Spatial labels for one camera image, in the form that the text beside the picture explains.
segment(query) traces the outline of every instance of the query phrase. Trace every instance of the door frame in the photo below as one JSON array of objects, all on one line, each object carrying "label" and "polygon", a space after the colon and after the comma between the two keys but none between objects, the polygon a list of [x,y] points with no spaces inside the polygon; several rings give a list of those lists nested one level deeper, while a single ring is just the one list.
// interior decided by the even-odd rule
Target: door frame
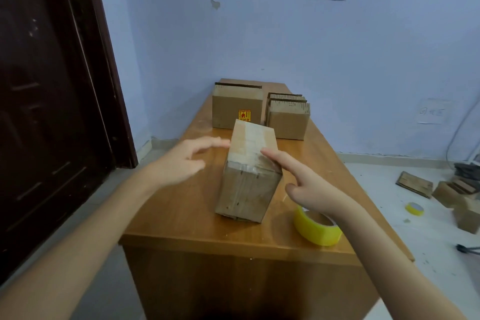
[{"label": "door frame", "polygon": [[102,0],[69,0],[116,167],[138,165]]}]

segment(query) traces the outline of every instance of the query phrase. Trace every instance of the sticker on box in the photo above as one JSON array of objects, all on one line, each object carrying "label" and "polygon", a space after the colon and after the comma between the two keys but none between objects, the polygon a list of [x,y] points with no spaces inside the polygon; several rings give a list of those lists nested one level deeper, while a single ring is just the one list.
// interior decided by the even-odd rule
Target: sticker on box
[{"label": "sticker on box", "polygon": [[250,122],[251,111],[250,110],[239,110],[238,119],[243,120],[244,122]]}]

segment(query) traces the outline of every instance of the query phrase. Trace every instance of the door panel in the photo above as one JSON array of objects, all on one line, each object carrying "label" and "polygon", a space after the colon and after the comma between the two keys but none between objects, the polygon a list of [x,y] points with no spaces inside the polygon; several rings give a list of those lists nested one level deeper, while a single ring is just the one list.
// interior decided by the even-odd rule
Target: door panel
[{"label": "door panel", "polygon": [[68,0],[0,0],[0,283],[113,168]]}]

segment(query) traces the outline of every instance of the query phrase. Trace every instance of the person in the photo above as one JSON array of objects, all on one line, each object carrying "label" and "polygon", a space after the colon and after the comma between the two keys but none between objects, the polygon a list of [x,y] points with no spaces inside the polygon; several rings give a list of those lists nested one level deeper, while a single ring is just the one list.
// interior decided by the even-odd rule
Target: person
[{"label": "person", "polygon": [[[16,278],[0,297],[0,319],[68,319],[109,252],[141,206],[159,188],[180,183],[205,167],[195,153],[228,148],[230,141],[204,136],[184,140],[135,172],[72,233]],[[290,198],[333,218],[355,250],[393,319],[465,319],[377,225],[367,211],[288,153],[263,148],[297,179]]]}]

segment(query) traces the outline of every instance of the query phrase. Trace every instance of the person's left hand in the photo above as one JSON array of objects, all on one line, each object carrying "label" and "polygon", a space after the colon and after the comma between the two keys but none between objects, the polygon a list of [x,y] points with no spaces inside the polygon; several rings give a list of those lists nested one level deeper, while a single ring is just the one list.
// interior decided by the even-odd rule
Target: person's left hand
[{"label": "person's left hand", "polygon": [[146,166],[146,169],[149,176],[159,186],[178,184],[205,168],[203,159],[192,159],[192,157],[195,153],[211,147],[228,148],[230,140],[222,139],[219,136],[186,139]]}]

